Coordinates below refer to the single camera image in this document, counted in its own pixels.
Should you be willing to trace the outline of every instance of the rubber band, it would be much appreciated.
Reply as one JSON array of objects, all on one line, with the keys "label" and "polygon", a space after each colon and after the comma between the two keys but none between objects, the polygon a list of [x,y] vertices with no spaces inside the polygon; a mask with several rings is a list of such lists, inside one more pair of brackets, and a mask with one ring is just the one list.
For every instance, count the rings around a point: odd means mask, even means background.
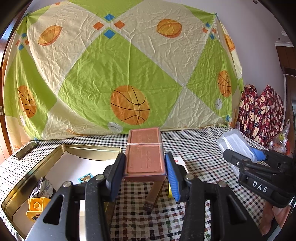
[{"label": "rubber band", "polygon": [[162,143],[127,143],[127,146],[162,146]]}]

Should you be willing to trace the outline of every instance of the bed sheet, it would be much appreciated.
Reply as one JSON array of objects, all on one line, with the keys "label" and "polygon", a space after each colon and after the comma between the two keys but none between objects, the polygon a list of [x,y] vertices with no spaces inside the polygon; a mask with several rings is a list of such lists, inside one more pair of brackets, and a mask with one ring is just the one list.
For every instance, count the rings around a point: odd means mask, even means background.
[{"label": "bed sheet", "polygon": [[[230,165],[223,159],[216,144],[218,138],[228,130],[230,128],[209,127],[162,132],[164,152],[181,156],[188,171],[202,181],[217,183],[224,180],[245,206],[254,222],[259,225],[264,200],[237,182]],[[113,146],[121,147],[125,152],[127,139],[128,135],[109,135],[40,141],[41,144],[21,161],[10,157],[0,165],[0,204],[15,184],[58,145],[68,143]],[[251,146],[264,149],[253,140],[246,139]],[[168,183],[166,182],[154,211],[145,212],[142,207],[151,186],[152,183],[122,182],[110,229],[111,240],[179,240],[185,204],[177,204],[174,199],[168,198]],[[210,240],[209,202],[205,202],[205,209],[204,240]],[[22,240],[5,217],[2,209],[0,209],[0,217],[12,234],[18,240]]]},{"label": "bed sheet", "polygon": [[233,127],[243,90],[218,16],[160,0],[71,0],[29,13],[3,73],[15,150],[154,126]]}]

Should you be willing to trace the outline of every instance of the bolt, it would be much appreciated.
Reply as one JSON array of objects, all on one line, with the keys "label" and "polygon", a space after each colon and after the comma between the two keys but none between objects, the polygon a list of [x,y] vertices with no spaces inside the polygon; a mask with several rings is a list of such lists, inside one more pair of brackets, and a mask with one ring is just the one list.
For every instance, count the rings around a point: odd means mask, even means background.
[{"label": "bolt", "polygon": [[65,181],[64,183],[63,183],[63,187],[64,188],[68,188],[68,187],[70,187],[72,185],[72,183],[70,182],[70,181]]},{"label": "bolt", "polygon": [[99,174],[99,175],[96,175],[96,180],[97,181],[101,181],[105,178],[105,176],[103,174]]},{"label": "bolt", "polygon": [[186,174],[185,178],[186,178],[186,180],[193,180],[194,175],[193,174]]},{"label": "bolt", "polygon": [[220,182],[218,182],[218,185],[219,185],[219,187],[221,187],[221,188],[224,188],[224,187],[227,186],[226,182],[224,182],[224,181],[220,181]]}]

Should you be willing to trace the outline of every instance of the bear sticker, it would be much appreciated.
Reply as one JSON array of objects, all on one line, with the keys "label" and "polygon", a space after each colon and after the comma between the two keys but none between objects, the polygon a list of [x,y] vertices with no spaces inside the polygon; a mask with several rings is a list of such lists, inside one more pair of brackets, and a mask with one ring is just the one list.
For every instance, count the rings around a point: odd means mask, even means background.
[{"label": "bear sticker", "polygon": [[78,178],[78,181],[80,183],[87,183],[91,178],[93,178],[94,176],[92,174],[86,174],[83,177]]}]

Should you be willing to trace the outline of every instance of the table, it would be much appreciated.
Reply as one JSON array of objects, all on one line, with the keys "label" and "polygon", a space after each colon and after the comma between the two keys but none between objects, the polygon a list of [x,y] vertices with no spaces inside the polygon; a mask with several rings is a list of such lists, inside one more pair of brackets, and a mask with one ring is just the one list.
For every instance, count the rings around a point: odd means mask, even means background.
[{"label": "table", "polygon": [[[197,175],[202,181],[217,183],[224,180],[243,203],[254,222],[259,225],[264,200],[237,182],[237,178],[222,156],[216,142],[230,128],[209,127],[204,129],[188,129],[162,132],[164,152],[181,156],[190,173]],[[0,165],[0,204],[12,188],[42,158],[57,146],[68,144],[85,144],[98,146],[121,147],[125,152],[128,135],[88,136],[70,139],[40,141],[40,145],[17,161],[9,157]],[[264,149],[251,139],[247,142],[256,148]],[[182,230],[185,203],[176,203],[168,198],[168,182],[166,181],[159,196],[158,203],[151,213],[143,210],[145,197],[153,183],[122,182],[110,229],[111,240],[179,240]],[[210,240],[210,202],[205,202],[205,240]],[[2,209],[0,217],[16,237],[16,233]]]}]

